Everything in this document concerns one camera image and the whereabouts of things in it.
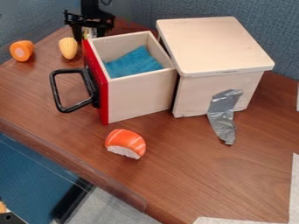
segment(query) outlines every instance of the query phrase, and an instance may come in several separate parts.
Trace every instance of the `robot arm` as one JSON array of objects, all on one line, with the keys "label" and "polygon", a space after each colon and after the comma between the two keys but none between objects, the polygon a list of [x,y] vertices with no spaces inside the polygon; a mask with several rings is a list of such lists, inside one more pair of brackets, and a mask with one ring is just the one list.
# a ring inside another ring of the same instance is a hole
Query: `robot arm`
[{"label": "robot arm", "polygon": [[[104,2],[104,5],[110,5],[112,0]],[[65,24],[73,29],[74,38],[78,43],[82,40],[82,27],[90,27],[96,30],[96,37],[102,37],[107,30],[115,26],[115,16],[111,13],[101,10],[99,0],[81,0],[81,15],[69,13],[65,14]]]}]

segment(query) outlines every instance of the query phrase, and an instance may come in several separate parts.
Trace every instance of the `box flap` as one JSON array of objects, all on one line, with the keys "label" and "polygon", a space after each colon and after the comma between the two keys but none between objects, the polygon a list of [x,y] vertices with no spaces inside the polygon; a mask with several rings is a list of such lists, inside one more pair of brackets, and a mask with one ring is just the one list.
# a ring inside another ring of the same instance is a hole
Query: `box flap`
[{"label": "box flap", "polygon": [[182,76],[271,70],[275,63],[235,17],[157,20]]}]

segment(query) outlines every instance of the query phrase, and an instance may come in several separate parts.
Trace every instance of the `wooden desk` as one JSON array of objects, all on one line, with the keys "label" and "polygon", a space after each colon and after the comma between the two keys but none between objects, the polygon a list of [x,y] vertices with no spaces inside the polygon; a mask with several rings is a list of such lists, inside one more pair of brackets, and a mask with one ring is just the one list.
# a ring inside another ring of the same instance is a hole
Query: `wooden desk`
[{"label": "wooden desk", "polygon": [[[141,29],[118,22],[114,32]],[[205,116],[175,119],[165,111],[102,126],[91,106],[68,115],[54,106],[49,73],[82,67],[80,56],[66,61],[59,54],[58,41],[70,35],[62,28],[36,44],[34,59],[0,66],[1,117],[51,144],[17,133],[23,142],[94,183],[94,169],[104,172],[144,197],[146,213],[163,223],[192,223],[198,216],[288,221],[292,153],[299,153],[295,81],[263,77],[249,108],[236,113],[232,147],[218,140]],[[65,103],[83,97],[77,80],[61,80]],[[106,151],[105,137],[114,129],[145,138],[140,161]]]}]

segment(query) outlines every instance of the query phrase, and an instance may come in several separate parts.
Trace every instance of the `gray cubicle wall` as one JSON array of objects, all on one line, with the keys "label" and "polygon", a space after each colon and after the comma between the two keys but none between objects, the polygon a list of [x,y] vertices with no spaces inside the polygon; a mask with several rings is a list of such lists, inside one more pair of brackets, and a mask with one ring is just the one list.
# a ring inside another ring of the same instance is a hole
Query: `gray cubicle wall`
[{"label": "gray cubicle wall", "polygon": [[0,64],[12,41],[37,42],[63,25],[63,10],[78,11],[80,0],[0,0]]},{"label": "gray cubicle wall", "polygon": [[234,16],[276,62],[275,71],[299,79],[298,0],[114,0],[131,19],[155,27],[161,18]]},{"label": "gray cubicle wall", "polygon": [[[17,15],[0,18],[0,63],[9,58],[12,40],[40,40],[63,25],[65,8],[80,5],[80,0],[18,1]],[[274,59],[277,73],[299,79],[298,0],[114,0],[104,9],[151,28],[160,18],[235,16]]]}]

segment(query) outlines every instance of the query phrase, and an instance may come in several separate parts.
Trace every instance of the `red panel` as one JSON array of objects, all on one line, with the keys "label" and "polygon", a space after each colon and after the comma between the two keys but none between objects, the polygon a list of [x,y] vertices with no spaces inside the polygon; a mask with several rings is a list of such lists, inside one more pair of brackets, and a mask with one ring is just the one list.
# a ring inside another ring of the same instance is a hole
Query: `red panel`
[{"label": "red panel", "polygon": [[87,60],[88,65],[96,79],[99,86],[99,95],[100,95],[100,106],[99,110],[100,119],[104,125],[109,124],[109,113],[108,113],[108,81],[105,74],[103,73],[99,61],[94,55],[94,51],[89,45],[88,40],[83,41],[84,46],[84,57]]}]

